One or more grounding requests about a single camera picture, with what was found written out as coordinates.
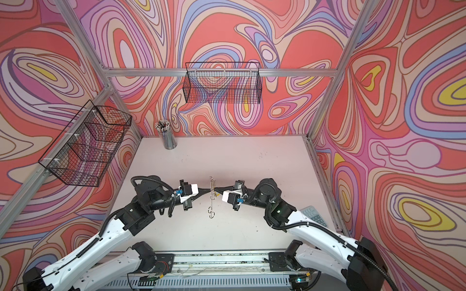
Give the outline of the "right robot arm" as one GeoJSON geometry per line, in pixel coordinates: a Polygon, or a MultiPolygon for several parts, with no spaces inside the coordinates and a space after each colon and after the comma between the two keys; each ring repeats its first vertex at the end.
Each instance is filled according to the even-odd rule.
{"type": "Polygon", "coordinates": [[[214,191],[221,194],[223,201],[231,204],[234,210],[239,210],[242,205],[263,208],[264,220],[270,228],[290,232],[333,259],[325,267],[323,259],[305,260],[303,253],[293,247],[291,263],[321,273],[334,273],[351,291],[379,291],[384,283],[394,291],[398,289],[373,241],[338,234],[308,218],[281,198],[282,192],[272,178],[261,180],[254,189],[238,180],[233,186],[216,187],[214,191]]]}

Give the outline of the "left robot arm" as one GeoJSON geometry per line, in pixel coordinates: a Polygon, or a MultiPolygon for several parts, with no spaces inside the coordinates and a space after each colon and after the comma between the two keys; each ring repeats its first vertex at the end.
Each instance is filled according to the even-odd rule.
{"type": "Polygon", "coordinates": [[[136,191],[131,202],[113,211],[92,238],[64,258],[46,268],[33,267],[26,271],[22,282],[25,290],[72,290],[76,280],[100,259],[151,224],[155,212],[172,217],[175,206],[182,205],[188,210],[194,200],[210,193],[210,189],[185,181],[175,189],[154,175],[132,177],[131,184],[136,191]]]}

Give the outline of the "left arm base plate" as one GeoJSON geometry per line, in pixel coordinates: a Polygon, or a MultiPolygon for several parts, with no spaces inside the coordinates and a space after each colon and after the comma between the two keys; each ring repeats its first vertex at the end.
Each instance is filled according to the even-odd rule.
{"type": "Polygon", "coordinates": [[[158,253],[141,259],[137,269],[141,273],[166,275],[172,272],[175,255],[173,253],[158,253]]]}

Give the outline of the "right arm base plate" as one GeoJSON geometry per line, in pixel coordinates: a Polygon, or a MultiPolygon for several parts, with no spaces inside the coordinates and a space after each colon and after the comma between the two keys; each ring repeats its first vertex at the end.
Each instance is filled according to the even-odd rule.
{"type": "Polygon", "coordinates": [[[284,252],[269,252],[264,259],[272,272],[307,272],[309,268],[302,267],[295,259],[286,256],[284,252]]]}

